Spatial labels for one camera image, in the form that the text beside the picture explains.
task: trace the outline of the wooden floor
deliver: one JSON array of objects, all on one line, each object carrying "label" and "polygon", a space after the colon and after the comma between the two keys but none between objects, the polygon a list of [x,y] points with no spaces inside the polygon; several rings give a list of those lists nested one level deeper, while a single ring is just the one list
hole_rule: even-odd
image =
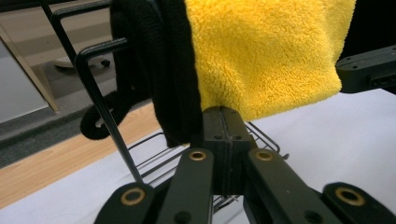
[{"label": "wooden floor", "polygon": [[[153,106],[149,104],[128,114],[119,128],[125,143],[131,144],[160,126]],[[92,141],[80,134],[1,169],[0,208],[101,160],[115,150],[110,137]]]}]

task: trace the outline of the black plastic part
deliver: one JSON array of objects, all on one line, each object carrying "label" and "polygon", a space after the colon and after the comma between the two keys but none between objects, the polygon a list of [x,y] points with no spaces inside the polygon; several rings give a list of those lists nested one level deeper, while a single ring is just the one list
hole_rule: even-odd
[{"label": "black plastic part", "polygon": [[109,61],[109,60],[102,60],[102,61],[100,62],[100,64],[101,64],[103,67],[109,67],[109,66],[110,66],[110,61]]},{"label": "black plastic part", "polygon": [[242,159],[251,149],[251,138],[241,116],[225,106],[204,111],[204,142],[215,155],[214,193],[227,197],[243,194]]},{"label": "black plastic part", "polygon": [[274,223],[265,204],[262,202],[251,181],[246,182],[244,210],[250,224]]},{"label": "black plastic part", "polygon": [[396,216],[388,208],[364,190],[346,183],[327,185],[321,199],[343,223],[396,223]]},{"label": "black plastic part", "polygon": [[341,223],[274,151],[250,150],[246,168],[274,223]]},{"label": "black plastic part", "polygon": [[180,158],[156,223],[211,223],[213,154],[187,149]]},{"label": "black plastic part", "polygon": [[131,183],[117,189],[98,214],[95,224],[147,223],[155,192],[143,183]]},{"label": "black plastic part", "polygon": [[396,45],[346,57],[336,70],[344,93],[396,86]]}]

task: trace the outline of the white table surface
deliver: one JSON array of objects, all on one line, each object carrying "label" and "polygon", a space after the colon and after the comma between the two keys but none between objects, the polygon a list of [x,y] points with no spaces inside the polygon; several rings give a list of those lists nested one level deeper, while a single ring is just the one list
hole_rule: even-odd
[{"label": "white table surface", "polygon": [[[290,154],[287,163],[308,186],[322,191],[326,184],[346,182],[396,214],[395,95],[382,90],[339,93],[254,123],[280,145],[282,155]],[[164,141],[134,150],[136,163],[157,145]],[[132,181],[120,155],[113,153],[3,208],[0,223],[93,223],[111,193]],[[213,220],[247,223],[242,200]]]}]

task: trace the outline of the white surface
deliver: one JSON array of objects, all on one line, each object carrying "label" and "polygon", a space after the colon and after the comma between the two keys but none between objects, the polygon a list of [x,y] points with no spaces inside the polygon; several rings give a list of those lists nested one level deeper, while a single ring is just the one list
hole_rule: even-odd
[{"label": "white surface", "polygon": [[2,41],[0,68],[0,123],[48,106]]},{"label": "white surface", "polygon": [[[308,186],[322,191],[326,184],[347,182],[396,213],[395,95],[340,93],[255,124],[280,145],[282,155],[290,154],[288,164]],[[134,152],[136,163],[156,147],[144,148]],[[93,223],[109,195],[131,181],[114,153],[2,209],[0,223]],[[246,223],[239,202],[220,210],[214,223]]]}]

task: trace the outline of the towel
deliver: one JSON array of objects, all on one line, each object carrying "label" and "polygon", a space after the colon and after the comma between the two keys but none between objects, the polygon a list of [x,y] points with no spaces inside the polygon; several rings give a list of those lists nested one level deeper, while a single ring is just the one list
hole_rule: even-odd
[{"label": "towel", "polygon": [[[335,63],[355,0],[113,0],[117,90],[105,97],[119,124],[150,97],[167,145],[189,143],[202,111],[224,105],[244,120],[324,100],[341,89]],[[92,107],[81,122],[91,139]]]},{"label": "towel", "polygon": [[354,0],[186,0],[201,106],[245,120],[327,99]]}]

